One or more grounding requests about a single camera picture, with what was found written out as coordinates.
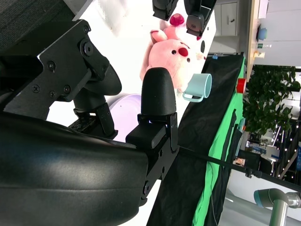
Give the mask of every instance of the plush toy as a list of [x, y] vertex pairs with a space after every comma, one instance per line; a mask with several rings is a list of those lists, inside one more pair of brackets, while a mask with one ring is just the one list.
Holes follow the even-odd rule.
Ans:
[[149, 57], [148, 66], [141, 73], [140, 77], [143, 80], [146, 71], [153, 67], [166, 68], [173, 81], [175, 89], [184, 92], [188, 82], [195, 72], [195, 64], [202, 55], [197, 54], [195, 49], [191, 49], [184, 41], [179, 38], [180, 31], [178, 26], [182, 26], [184, 18], [180, 14], [175, 14], [171, 17], [170, 23], [174, 25], [168, 26], [164, 31], [151, 31], [151, 37], [154, 45], [152, 46]]
[[162, 30], [152, 31], [151, 35], [156, 43], [150, 50], [146, 71], [153, 67], [166, 68], [174, 88], [184, 92], [193, 75], [196, 53], [179, 40], [167, 39]]

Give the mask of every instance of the white cabinet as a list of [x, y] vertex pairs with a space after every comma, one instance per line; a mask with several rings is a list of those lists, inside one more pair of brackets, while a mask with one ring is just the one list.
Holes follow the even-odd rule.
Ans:
[[216, 24], [216, 36], [222, 35], [222, 8], [221, 5], [215, 5], [214, 7], [215, 13], [215, 24]]
[[238, 3], [215, 5], [216, 36], [236, 36]]

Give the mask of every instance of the red object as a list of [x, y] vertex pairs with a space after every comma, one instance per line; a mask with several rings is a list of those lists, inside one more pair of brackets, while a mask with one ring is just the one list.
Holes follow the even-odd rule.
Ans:
[[181, 14], [176, 13], [171, 16], [169, 22], [173, 26], [179, 26], [179, 25], [183, 24], [185, 21], [184, 21], [184, 17]]
[[244, 93], [246, 90], [246, 79], [238, 79], [236, 92], [237, 93]]
[[179, 48], [179, 54], [186, 57], [188, 56], [188, 50], [186, 48]]

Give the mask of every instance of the pig snout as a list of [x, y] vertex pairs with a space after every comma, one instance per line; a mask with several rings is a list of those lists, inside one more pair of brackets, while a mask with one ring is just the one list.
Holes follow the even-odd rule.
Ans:
[[183, 57], [188, 56], [188, 50], [186, 48], [179, 48], [179, 54]]

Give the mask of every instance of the potted plant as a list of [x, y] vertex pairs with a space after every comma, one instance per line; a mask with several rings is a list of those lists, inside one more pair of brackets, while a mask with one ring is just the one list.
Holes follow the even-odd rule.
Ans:
[[246, 131], [264, 135], [268, 129], [275, 131], [276, 123], [285, 131], [292, 129], [292, 108], [284, 108], [281, 101], [300, 90], [295, 67], [255, 65], [253, 70], [244, 96]]

